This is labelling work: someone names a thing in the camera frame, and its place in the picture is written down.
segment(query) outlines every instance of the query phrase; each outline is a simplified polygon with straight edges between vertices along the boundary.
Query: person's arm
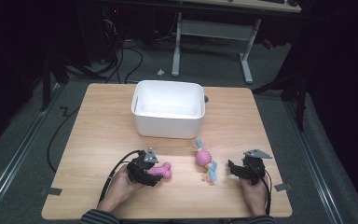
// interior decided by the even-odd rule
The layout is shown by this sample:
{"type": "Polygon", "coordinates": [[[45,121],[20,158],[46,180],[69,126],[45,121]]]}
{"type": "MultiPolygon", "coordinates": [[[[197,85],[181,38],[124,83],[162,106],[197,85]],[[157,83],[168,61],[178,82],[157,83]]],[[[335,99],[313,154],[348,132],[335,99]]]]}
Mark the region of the person's arm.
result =
{"type": "Polygon", "coordinates": [[[106,192],[104,198],[98,203],[96,209],[89,210],[80,219],[81,224],[118,224],[118,219],[112,214],[115,208],[124,202],[137,189],[145,185],[137,182],[131,182],[127,165],[123,165],[114,175],[113,180],[106,192]]]}
{"type": "Polygon", "coordinates": [[[273,224],[274,218],[266,214],[267,189],[263,181],[259,180],[257,184],[251,185],[250,180],[240,178],[242,185],[243,197],[248,205],[252,218],[248,224],[273,224]]]}

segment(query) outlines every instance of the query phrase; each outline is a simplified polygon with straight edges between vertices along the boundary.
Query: human hand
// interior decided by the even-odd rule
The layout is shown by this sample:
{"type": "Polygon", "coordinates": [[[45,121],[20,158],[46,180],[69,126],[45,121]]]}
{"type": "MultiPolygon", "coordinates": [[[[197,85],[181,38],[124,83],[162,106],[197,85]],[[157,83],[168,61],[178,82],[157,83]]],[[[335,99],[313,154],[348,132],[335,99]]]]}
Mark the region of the human hand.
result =
{"type": "Polygon", "coordinates": [[[121,168],[113,176],[110,182],[108,191],[104,198],[98,203],[97,209],[107,213],[112,213],[113,210],[122,202],[124,202],[137,189],[143,188],[145,185],[131,182],[129,179],[129,172],[127,164],[121,168]]]}
{"type": "Polygon", "coordinates": [[[267,189],[262,180],[257,184],[251,185],[251,181],[240,178],[245,203],[249,207],[252,217],[258,217],[266,214],[267,189]]]}

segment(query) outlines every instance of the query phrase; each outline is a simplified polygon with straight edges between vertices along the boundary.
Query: pink ball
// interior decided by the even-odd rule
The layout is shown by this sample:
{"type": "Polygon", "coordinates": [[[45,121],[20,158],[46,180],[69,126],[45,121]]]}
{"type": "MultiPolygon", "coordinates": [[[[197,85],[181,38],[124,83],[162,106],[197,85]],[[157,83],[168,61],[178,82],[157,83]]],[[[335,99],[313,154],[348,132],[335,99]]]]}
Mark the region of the pink ball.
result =
{"type": "Polygon", "coordinates": [[[212,162],[212,155],[207,150],[201,150],[196,155],[196,163],[199,166],[205,167],[208,163],[212,162]]]}

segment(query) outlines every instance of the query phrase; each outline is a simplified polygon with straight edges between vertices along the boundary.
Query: black cable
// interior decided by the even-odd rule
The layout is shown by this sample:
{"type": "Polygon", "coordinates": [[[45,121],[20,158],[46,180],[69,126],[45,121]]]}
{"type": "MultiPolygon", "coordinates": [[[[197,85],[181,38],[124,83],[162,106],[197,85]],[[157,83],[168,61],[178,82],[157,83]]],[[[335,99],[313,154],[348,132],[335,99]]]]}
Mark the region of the black cable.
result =
{"type": "Polygon", "coordinates": [[[135,154],[135,153],[141,153],[142,150],[134,150],[130,153],[128,153],[127,155],[125,155],[115,166],[115,168],[113,168],[113,170],[110,172],[109,176],[107,177],[106,179],[106,182],[105,184],[103,185],[103,191],[101,192],[101,196],[100,196],[100,201],[99,203],[103,200],[106,192],[107,192],[107,189],[109,188],[109,185],[110,185],[110,181],[112,180],[113,176],[115,175],[115,172],[116,172],[116,169],[118,168],[118,166],[124,162],[124,160],[126,160],[130,155],[132,154],[135,154]]]}
{"type": "Polygon", "coordinates": [[[172,36],[169,36],[169,37],[166,37],[165,39],[160,39],[160,40],[156,40],[154,43],[159,45],[159,46],[162,46],[162,47],[170,47],[170,46],[173,46],[176,41],[175,40],[171,40],[172,37],[174,37],[175,35],[172,35],[172,36]],[[161,44],[160,42],[170,42],[170,44],[161,44]]]}
{"type": "Polygon", "coordinates": [[[178,12],[175,13],[175,17],[173,18],[173,22],[172,22],[172,26],[171,26],[171,29],[170,31],[168,31],[168,33],[163,36],[162,38],[159,38],[159,39],[155,39],[154,41],[157,42],[159,40],[164,40],[164,39],[167,39],[167,38],[171,38],[173,36],[176,36],[176,35],[171,35],[172,31],[173,31],[173,28],[175,27],[175,24],[176,24],[176,19],[178,17],[178,12]]]}
{"type": "Polygon", "coordinates": [[[80,72],[84,73],[85,75],[87,75],[89,77],[93,77],[95,79],[105,79],[105,77],[95,74],[94,72],[89,70],[87,67],[85,67],[82,64],[77,63],[75,61],[72,61],[71,59],[65,57],[64,55],[57,55],[57,56],[62,60],[62,62],[64,64],[72,65],[75,69],[79,70],[80,72]]]}
{"type": "Polygon", "coordinates": [[[80,108],[80,106],[78,108],[76,108],[71,114],[67,115],[66,119],[60,124],[60,126],[57,128],[57,130],[55,131],[55,133],[53,134],[53,136],[50,139],[50,142],[48,143],[48,151],[47,151],[47,157],[48,157],[48,166],[51,168],[51,170],[56,173],[57,169],[54,168],[54,166],[52,165],[51,161],[50,161],[50,148],[51,145],[53,143],[54,138],[56,137],[57,133],[60,131],[61,127],[63,126],[63,124],[72,117],[72,115],[75,114],[75,112],[80,108]]]}
{"type": "Polygon", "coordinates": [[[91,77],[94,77],[94,78],[97,78],[97,79],[105,79],[105,77],[100,77],[99,75],[102,74],[102,73],[108,72],[108,71],[112,70],[113,68],[115,68],[117,66],[116,49],[118,47],[118,44],[121,43],[121,39],[123,38],[123,35],[125,34],[125,32],[123,32],[122,30],[123,30],[123,27],[116,27],[117,34],[115,35],[115,38],[113,38],[112,43],[110,44],[110,46],[108,46],[107,58],[112,58],[112,60],[105,68],[103,68],[103,69],[101,69],[99,71],[93,72],[93,71],[90,71],[88,68],[86,68],[85,66],[83,66],[81,64],[73,64],[73,62],[68,62],[72,66],[76,65],[76,66],[74,66],[74,68],[76,70],[80,71],[81,73],[73,71],[68,67],[66,68],[67,72],[71,73],[73,75],[76,75],[76,76],[87,75],[87,76],[91,76],[91,77]]]}
{"type": "Polygon", "coordinates": [[[230,39],[225,43],[219,43],[219,42],[216,42],[216,41],[209,40],[208,38],[204,38],[204,41],[207,42],[207,43],[210,43],[210,44],[215,44],[215,45],[220,45],[220,46],[230,45],[230,44],[234,44],[234,43],[239,42],[239,40],[230,39]]]}
{"type": "Polygon", "coordinates": [[[139,56],[141,56],[141,61],[138,63],[138,65],[136,65],[136,67],[135,67],[134,69],[132,69],[132,71],[130,71],[130,72],[126,75],[126,78],[124,79],[124,84],[127,84],[127,80],[128,80],[128,78],[129,78],[129,76],[130,76],[139,66],[141,66],[142,62],[144,61],[144,57],[142,56],[142,54],[141,54],[138,50],[136,50],[136,49],[128,49],[128,50],[132,50],[132,51],[138,53],[139,56]]]}
{"type": "Polygon", "coordinates": [[[123,56],[124,56],[124,54],[123,54],[123,44],[121,44],[120,51],[121,51],[120,63],[116,66],[115,71],[113,71],[112,74],[106,79],[105,83],[108,83],[110,78],[112,78],[112,76],[115,73],[117,73],[118,84],[121,84],[120,75],[118,74],[118,68],[121,66],[121,63],[123,63],[123,56]]]}
{"type": "Polygon", "coordinates": [[[266,181],[264,180],[263,177],[261,177],[257,171],[255,170],[255,168],[248,163],[248,165],[252,168],[252,170],[255,172],[255,174],[259,177],[259,179],[261,179],[261,181],[263,181],[264,186],[267,189],[267,206],[266,206],[266,214],[269,216],[269,209],[271,207],[271,191],[272,191],[272,180],[271,180],[271,176],[269,175],[269,172],[266,171],[267,175],[269,176],[269,182],[270,182],[270,188],[269,185],[266,183],[266,181]]]}
{"type": "Polygon", "coordinates": [[[127,84],[128,83],[132,83],[132,84],[138,84],[140,81],[138,81],[138,80],[128,80],[127,81],[127,84]]]}
{"type": "Polygon", "coordinates": [[[123,44],[126,43],[126,42],[132,42],[132,41],[135,41],[136,43],[133,46],[126,47],[126,49],[134,49],[134,48],[138,47],[138,45],[139,45],[139,40],[138,39],[124,40],[123,44]]]}

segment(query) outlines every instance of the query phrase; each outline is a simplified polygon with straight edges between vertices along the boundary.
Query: wire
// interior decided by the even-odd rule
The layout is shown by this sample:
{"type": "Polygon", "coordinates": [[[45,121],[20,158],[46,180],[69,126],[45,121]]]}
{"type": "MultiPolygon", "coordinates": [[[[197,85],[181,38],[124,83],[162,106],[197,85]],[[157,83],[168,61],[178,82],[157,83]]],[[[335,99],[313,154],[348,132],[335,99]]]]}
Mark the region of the wire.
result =
{"type": "Polygon", "coordinates": [[[155,41],[159,41],[159,40],[163,40],[163,39],[171,38],[172,36],[175,36],[175,35],[170,35],[170,34],[172,33],[173,27],[175,27],[177,16],[178,16],[178,13],[176,12],[175,17],[173,18],[173,22],[172,22],[172,26],[171,26],[170,31],[164,37],[159,38],[159,39],[155,39],[155,41]]]}
{"type": "Polygon", "coordinates": [[[235,39],[230,39],[224,43],[219,43],[216,41],[212,41],[211,39],[215,39],[215,38],[204,38],[204,41],[210,44],[215,44],[215,45],[220,45],[220,46],[225,46],[225,45],[229,45],[229,44],[235,44],[237,42],[239,42],[239,40],[235,40],[235,39]]]}
{"type": "Polygon", "coordinates": [[[61,127],[63,126],[63,124],[72,117],[72,115],[75,114],[75,112],[80,108],[80,106],[78,106],[71,114],[69,114],[66,119],[60,124],[60,126],[57,128],[57,130],[55,131],[55,133],[53,134],[53,136],[50,138],[50,142],[48,143],[48,151],[47,151],[47,157],[48,157],[48,166],[51,168],[51,170],[55,173],[57,173],[57,169],[54,168],[54,166],[52,165],[51,161],[50,161],[50,149],[51,149],[51,145],[54,141],[54,138],[56,137],[57,133],[60,131],[61,127]]]}
{"type": "Polygon", "coordinates": [[[112,78],[112,76],[115,73],[117,73],[118,84],[121,84],[120,75],[118,74],[118,68],[121,66],[121,63],[123,63],[123,56],[124,56],[124,54],[123,54],[123,44],[121,44],[120,51],[121,51],[120,63],[116,66],[115,71],[113,71],[112,74],[106,79],[105,83],[108,83],[110,78],[112,78]]]}
{"type": "Polygon", "coordinates": [[[108,28],[108,31],[107,31],[108,33],[110,33],[110,30],[112,30],[112,28],[114,28],[113,32],[114,33],[116,32],[116,26],[110,20],[104,19],[103,21],[106,21],[109,24],[109,28],[108,28]]]}
{"type": "Polygon", "coordinates": [[[169,38],[166,38],[166,39],[163,39],[163,40],[159,40],[159,42],[155,42],[155,44],[159,45],[159,46],[162,46],[162,47],[170,47],[170,46],[173,46],[175,44],[175,41],[174,40],[170,40],[168,41],[169,38]],[[166,42],[169,42],[169,44],[161,44],[161,42],[163,41],[166,41],[166,42]]]}
{"type": "Polygon", "coordinates": [[[126,75],[126,78],[124,79],[124,84],[127,84],[127,80],[128,80],[128,78],[129,78],[129,76],[130,76],[137,68],[139,68],[139,66],[141,66],[142,62],[144,61],[144,57],[142,56],[142,54],[141,54],[138,50],[136,50],[136,49],[128,49],[128,50],[132,50],[132,51],[138,53],[139,56],[141,56],[141,61],[138,63],[138,65],[136,65],[136,67],[135,67],[134,69],[132,69],[132,71],[130,71],[130,72],[126,75]]]}
{"type": "Polygon", "coordinates": [[[124,40],[124,43],[125,43],[125,42],[127,42],[127,43],[136,42],[134,46],[126,47],[126,49],[134,49],[134,48],[138,47],[138,45],[139,45],[139,40],[137,40],[137,39],[124,40]]]}
{"type": "Polygon", "coordinates": [[[116,68],[117,65],[117,55],[116,55],[116,50],[117,50],[117,45],[119,43],[121,43],[121,39],[122,36],[124,35],[124,32],[121,32],[121,27],[116,27],[114,23],[112,23],[110,20],[103,20],[104,22],[106,22],[106,24],[109,24],[110,29],[114,28],[114,38],[112,38],[112,42],[109,43],[108,45],[108,53],[107,53],[107,58],[112,58],[111,62],[103,69],[99,70],[99,71],[91,71],[89,70],[87,67],[83,66],[82,64],[74,64],[74,62],[69,62],[70,65],[72,65],[76,70],[78,70],[80,73],[66,67],[66,70],[68,73],[71,73],[73,75],[76,76],[84,76],[84,75],[88,75],[97,79],[105,79],[105,77],[101,77],[99,76],[102,73],[108,72],[114,68],[116,68]]]}
{"type": "Polygon", "coordinates": [[[261,177],[257,171],[255,170],[255,168],[250,164],[248,163],[248,165],[252,168],[252,170],[255,172],[255,174],[261,179],[261,181],[263,181],[263,184],[264,186],[266,187],[267,189],[267,206],[266,206],[266,214],[269,216],[269,209],[271,207],[271,192],[272,192],[272,180],[271,180],[271,176],[269,175],[269,172],[267,172],[266,170],[266,173],[267,175],[269,176],[269,183],[270,183],[270,188],[269,188],[269,185],[266,183],[266,181],[264,180],[263,177],[261,177]]]}
{"type": "Polygon", "coordinates": [[[115,168],[113,168],[113,170],[110,172],[109,176],[108,176],[107,179],[106,179],[105,184],[103,185],[103,191],[101,192],[101,196],[100,196],[100,201],[99,201],[99,202],[101,202],[101,201],[103,200],[103,198],[104,198],[104,196],[105,196],[105,194],[106,194],[106,192],[107,192],[107,189],[108,189],[109,186],[110,186],[110,182],[111,182],[113,176],[115,175],[115,172],[116,172],[116,169],[118,168],[118,166],[119,166],[121,163],[123,163],[124,160],[126,160],[130,155],[135,154],[135,153],[138,153],[138,154],[139,154],[140,152],[142,152],[142,150],[134,150],[134,151],[128,153],[127,155],[125,155],[125,156],[116,164],[115,168]]]}
{"type": "Polygon", "coordinates": [[[64,64],[71,64],[75,69],[82,72],[83,74],[93,77],[95,79],[104,79],[104,77],[100,76],[100,74],[94,73],[93,71],[89,70],[87,67],[83,66],[83,64],[77,63],[72,61],[71,59],[67,58],[64,55],[57,55],[58,58],[62,60],[64,64]]]}
{"type": "Polygon", "coordinates": [[[189,49],[189,50],[195,50],[195,49],[199,49],[199,48],[201,48],[202,46],[203,46],[203,44],[204,44],[204,39],[203,38],[199,38],[199,37],[197,37],[197,36],[191,36],[191,37],[187,37],[187,38],[184,38],[184,40],[191,40],[191,39],[200,39],[200,44],[198,45],[198,46],[196,46],[195,48],[187,48],[187,47],[185,47],[183,44],[181,44],[180,46],[181,46],[181,48],[183,48],[183,49],[189,49]]]}

